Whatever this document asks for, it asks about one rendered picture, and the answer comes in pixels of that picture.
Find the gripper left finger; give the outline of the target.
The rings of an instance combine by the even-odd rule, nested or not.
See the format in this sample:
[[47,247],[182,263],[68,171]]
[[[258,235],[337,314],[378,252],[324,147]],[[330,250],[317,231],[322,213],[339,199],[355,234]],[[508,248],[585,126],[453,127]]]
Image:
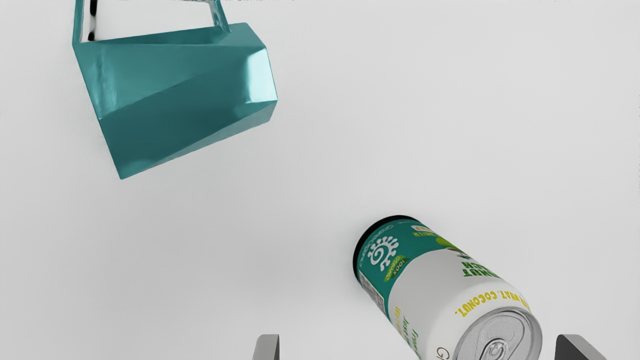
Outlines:
[[281,360],[280,353],[280,336],[277,333],[265,333],[256,340],[253,360]]

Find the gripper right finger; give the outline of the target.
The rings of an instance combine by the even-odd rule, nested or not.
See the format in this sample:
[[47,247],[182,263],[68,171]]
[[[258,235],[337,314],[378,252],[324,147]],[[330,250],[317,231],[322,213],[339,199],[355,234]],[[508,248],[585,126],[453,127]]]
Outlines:
[[578,334],[560,334],[555,343],[555,360],[607,360]]

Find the teal faceted mug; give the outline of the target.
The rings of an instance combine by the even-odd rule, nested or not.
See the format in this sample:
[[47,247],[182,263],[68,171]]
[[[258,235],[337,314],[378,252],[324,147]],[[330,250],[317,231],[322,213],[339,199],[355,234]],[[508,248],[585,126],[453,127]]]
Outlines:
[[75,0],[73,47],[121,179],[267,123],[278,94],[267,48],[247,23],[96,39],[99,0]]

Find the white and teal drink can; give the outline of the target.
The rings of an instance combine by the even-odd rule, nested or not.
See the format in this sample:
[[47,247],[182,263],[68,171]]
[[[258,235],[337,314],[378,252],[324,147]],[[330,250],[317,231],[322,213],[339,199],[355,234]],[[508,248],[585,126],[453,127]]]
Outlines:
[[373,223],[354,276],[418,360],[539,360],[542,329],[523,294],[417,219]]

